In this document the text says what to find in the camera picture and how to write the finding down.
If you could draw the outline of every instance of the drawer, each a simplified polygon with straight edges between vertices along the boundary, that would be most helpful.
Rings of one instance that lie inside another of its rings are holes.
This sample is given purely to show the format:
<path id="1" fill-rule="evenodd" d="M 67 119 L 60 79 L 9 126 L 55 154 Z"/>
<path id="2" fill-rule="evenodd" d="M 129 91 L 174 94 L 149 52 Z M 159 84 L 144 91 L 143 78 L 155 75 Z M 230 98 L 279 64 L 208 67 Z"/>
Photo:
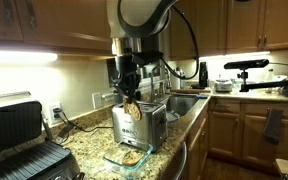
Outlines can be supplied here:
<path id="1" fill-rule="evenodd" d="M 240 101 L 229 99 L 213 99 L 209 104 L 211 111 L 226 112 L 226 113 L 239 113 Z"/>
<path id="2" fill-rule="evenodd" d="M 288 119 L 288 103 L 287 102 L 246 102 L 245 113 L 247 115 L 266 116 L 268 109 L 283 110 L 283 119 Z"/>
<path id="3" fill-rule="evenodd" d="M 190 132 L 188 133 L 188 136 L 187 136 L 188 147 L 191 146 L 191 143 L 193 142 L 196 134 L 201 129 L 202 122 L 205 118 L 207 118 L 207 107 L 205 107 L 203 111 L 201 112 L 201 114 L 197 117 L 197 119 L 195 120 L 194 124 L 192 125 L 190 129 Z"/>

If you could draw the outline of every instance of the wall outlet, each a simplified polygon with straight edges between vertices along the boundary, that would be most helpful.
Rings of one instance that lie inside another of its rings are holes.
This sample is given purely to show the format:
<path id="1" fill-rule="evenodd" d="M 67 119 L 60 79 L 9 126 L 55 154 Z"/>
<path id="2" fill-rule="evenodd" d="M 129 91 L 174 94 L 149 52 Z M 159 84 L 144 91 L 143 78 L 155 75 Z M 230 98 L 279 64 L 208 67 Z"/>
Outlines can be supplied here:
<path id="1" fill-rule="evenodd" d="M 94 109 L 102 107 L 102 95 L 100 92 L 92 94 L 92 102 Z"/>
<path id="2" fill-rule="evenodd" d="M 49 123 L 51 125 L 57 124 L 62 122 L 61 118 L 56 118 L 54 113 L 54 109 L 56 108 L 61 108 L 61 103 L 57 102 L 57 103 L 53 103 L 53 104 L 49 104 L 47 107 L 48 110 L 48 119 L 49 119 Z"/>

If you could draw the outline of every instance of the sink faucet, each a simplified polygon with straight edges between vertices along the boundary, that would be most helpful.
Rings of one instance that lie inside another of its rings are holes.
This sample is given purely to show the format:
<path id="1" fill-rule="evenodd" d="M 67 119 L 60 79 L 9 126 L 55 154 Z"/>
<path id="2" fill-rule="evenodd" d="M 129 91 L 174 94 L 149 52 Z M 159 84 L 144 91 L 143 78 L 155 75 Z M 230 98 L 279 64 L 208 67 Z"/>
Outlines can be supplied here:
<path id="1" fill-rule="evenodd" d="M 155 88 L 154 88 L 154 80 L 153 80 L 153 75 L 154 71 L 158 68 L 164 68 L 165 74 L 166 74 L 166 79 L 167 79 L 167 85 L 166 85 L 166 92 L 169 93 L 172 84 L 171 84 L 171 79 L 169 75 L 169 71 L 165 66 L 162 65 L 157 65 L 155 66 L 152 71 L 151 71 L 151 102 L 154 102 L 156 100 L 156 94 L 155 94 Z M 164 84 L 161 82 L 160 83 L 160 89 L 159 89 L 159 96 L 162 97 L 164 95 Z"/>

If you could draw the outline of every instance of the electric grill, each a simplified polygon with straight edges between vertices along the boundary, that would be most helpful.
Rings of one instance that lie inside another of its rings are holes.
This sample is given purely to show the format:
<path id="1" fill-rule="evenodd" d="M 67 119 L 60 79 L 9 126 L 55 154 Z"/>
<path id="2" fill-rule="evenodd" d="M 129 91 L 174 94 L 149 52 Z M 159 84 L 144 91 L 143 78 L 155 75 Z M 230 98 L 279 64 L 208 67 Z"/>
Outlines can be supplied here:
<path id="1" fill-rule="evenodd" d="M 39 137 L 42 121 L 38 101 L 0 101 L 0 152 Z M 71 151 L 51 140 L 0 160 L 0 179 L 77 179 L 78 175 L 80 169 Z"/>

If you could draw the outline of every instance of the kitchen sink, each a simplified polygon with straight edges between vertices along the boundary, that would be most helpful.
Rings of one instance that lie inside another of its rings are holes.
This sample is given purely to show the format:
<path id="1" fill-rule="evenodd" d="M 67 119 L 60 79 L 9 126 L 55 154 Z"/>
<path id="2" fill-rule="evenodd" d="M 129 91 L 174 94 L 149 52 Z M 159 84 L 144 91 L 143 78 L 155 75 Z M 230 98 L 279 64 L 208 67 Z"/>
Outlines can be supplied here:
<path id="1" fill-rule="evenodd" d="M 189 95 L 189 94 L 175 94 L 161 103 L 166 105 L 166 111 L 177 113 L 184 116 L 200 99 L 206 99 L 206 96 Z"/>

